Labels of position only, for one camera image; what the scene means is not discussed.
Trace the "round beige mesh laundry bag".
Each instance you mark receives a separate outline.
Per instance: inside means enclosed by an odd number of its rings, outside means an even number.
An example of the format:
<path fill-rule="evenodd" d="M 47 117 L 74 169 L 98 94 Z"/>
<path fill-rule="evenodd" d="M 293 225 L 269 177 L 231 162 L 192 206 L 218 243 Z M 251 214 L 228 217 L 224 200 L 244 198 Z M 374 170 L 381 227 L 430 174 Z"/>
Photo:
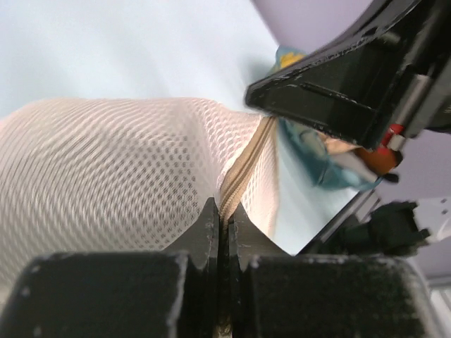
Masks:
<path fill-rule="evenodd" d="M 50 99 L 1 121 L 1 285 L 55 251 L 161 250 L 214 198 L 272 235 L 276 120 L 209 99 Z"/>

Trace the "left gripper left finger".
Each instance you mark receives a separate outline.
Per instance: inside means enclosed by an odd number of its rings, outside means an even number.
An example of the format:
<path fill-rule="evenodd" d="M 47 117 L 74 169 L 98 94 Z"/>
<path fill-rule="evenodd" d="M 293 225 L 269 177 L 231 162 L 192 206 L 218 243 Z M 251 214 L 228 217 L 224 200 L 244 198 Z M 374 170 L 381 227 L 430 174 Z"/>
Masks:
<path fill-rule="evenodd" d="M 22 270 L 2 337 L 213 337 L 218 209 L 163 251 L 54 253 Z"/>

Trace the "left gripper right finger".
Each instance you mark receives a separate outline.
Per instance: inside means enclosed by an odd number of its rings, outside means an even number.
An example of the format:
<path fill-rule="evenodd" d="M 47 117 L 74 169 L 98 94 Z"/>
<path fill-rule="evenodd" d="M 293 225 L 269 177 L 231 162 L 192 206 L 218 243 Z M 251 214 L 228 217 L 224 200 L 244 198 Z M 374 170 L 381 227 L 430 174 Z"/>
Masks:
<path fill-rule="evenodd" d="M 426 285 L 406 262 L 429 235 L 415 204 L 342 229 L 343 253 L 292 256 L 239 207 L 229 225 L 234 337 L 439 337 Z"/>

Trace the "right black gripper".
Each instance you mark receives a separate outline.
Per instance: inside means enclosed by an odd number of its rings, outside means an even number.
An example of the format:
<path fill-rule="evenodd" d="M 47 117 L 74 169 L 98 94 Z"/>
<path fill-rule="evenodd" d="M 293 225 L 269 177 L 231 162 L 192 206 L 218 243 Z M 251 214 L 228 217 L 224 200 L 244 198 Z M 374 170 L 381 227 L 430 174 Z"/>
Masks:
<path fill-rule="evenodd" d="M 362 147 L 377 147 L 392 124 L 404 137 L 423 129 L 450 131 L 450 2 L 371 1 L 344 33 L 318 51 L 251 84 L 245 102 L 283 117 L 270 95 L 284 85 L 317 89 L 312 77 L 326 66 L 343 69 L 359 83 L 351 99 L 326 87 L 319 92 L 354 104 L 359 122 L 349 131 L 313 128 Z"/>

